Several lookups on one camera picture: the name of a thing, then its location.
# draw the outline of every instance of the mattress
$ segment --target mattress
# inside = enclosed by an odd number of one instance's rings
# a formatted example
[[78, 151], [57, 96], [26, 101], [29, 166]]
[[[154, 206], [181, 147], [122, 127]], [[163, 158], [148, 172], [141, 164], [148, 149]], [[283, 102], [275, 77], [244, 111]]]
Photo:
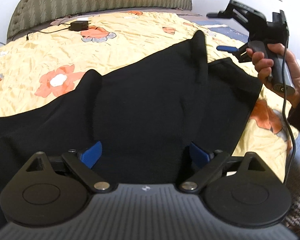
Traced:
[[[82, 17], [88, 17], [89, 30], [67, 29], [71, 21]], [[205, 17], [189, 11], [148, 8], [75, 18], [60, 19], [57, 25], [41, 28], [43, 32], [53, 33], [30, 33], [29, 40], [23, 33], [0, 47], [0, 117], [44, 106], [73, 90], [89, 69], [107, 74], [189, 39], [197, 30], [206, 35], [209, 62], [230, 57], [246, 73], [257, 76], [252, 63], [239, 64], [233, 55], [216, 50], [218, 45], [242, 46], [243, 34], [222, 29], [227, 26], [218, 22], [205, 22]], [[234, 39], [229, 32], [239, 38]], [[259, 99], [260, 107], [248, 120], [233, 155], [257, 152], [283, 180], [289, 151], [289, 140], [280, 119], [283, 99], [265, 87]], [[272, 112], [277, 116], [275, 120], [269, 118]], [[271, 125], [281, 126], [281, 133], [274, 133]]]

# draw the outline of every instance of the silver rivet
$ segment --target silver rivet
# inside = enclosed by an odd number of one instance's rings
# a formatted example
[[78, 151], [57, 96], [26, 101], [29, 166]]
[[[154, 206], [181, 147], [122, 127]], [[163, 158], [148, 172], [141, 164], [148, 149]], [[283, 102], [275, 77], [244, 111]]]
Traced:
[[96, 184], [93, 185], [95, 189], [99, 190], [106, 190], [110, 188], [110, 184], [104, 181], [97, 182]]
[[185, 190], [194, 190], [198, 187], [198, 185], [192, 181], [186, 181], [181, 185], [181, 187]]

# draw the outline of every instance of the black cloth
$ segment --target black cloth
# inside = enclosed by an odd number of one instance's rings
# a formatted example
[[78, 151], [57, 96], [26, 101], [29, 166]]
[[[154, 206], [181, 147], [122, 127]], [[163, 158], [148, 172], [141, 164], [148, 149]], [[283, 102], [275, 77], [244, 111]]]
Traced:
[[182, 180], [192, 141], [233, 152], [260, 90], [229, 58], [207, 64], [201, 31], [105, 76], [89, 70], [74, 91], [0, 118], [0, 191], [34, 152], [60, 155], [97, 140], [103, 152], [92, 169], [110, 182]]

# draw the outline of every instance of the bed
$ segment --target bed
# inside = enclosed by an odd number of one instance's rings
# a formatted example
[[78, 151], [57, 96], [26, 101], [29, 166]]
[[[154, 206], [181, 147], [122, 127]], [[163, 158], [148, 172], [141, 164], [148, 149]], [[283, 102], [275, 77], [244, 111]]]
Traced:
[[[240, 47], [247, 36], [191, 9], [191, 0], [21, 0], [10, 21], [8, 43], [0, 47], [0, 117], [39, 108], [72, 91], [89, 69], [105, 75], [189, 39], [197, 30], [206, 35], [209, 62], [230, 57], [246, 73], [257, 76], [252, 63], [239, 64], [231, 54], [216, 49], [218, 45]], [[78, 19], [87, 19], [89, 29], [68, 30]], [[236, 156], [257, 152], [281, 181], [290, 150], [282, 102], [262, 88], [233, 152]], [[300, 135], [294, 128], [293, 132], [299, 143], [298, 166]], [[289, 183], [295, 185], [293, 178]], [[299, 201], [300, 187], [293, 189]], [[286, 223], [300, 228], [295, 216]]]

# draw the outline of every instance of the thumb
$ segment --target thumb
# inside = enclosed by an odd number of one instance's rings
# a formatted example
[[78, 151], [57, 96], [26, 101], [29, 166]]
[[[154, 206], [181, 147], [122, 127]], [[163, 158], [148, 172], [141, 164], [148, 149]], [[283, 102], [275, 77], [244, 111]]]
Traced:
[[[268, 48], [269, 50], [271, 50], [272, 52], [276, 53], [276, 54], [280, 54], [281, 56], [284, 55], [284, 45], [281, 43], [276, 43], [276, 44], [268, 44]], [[287, 63], [295, 63], [296, 62], [296, 57], [295, 55], [290, 51], [287, 50], [286, 53], [286, 62]]]

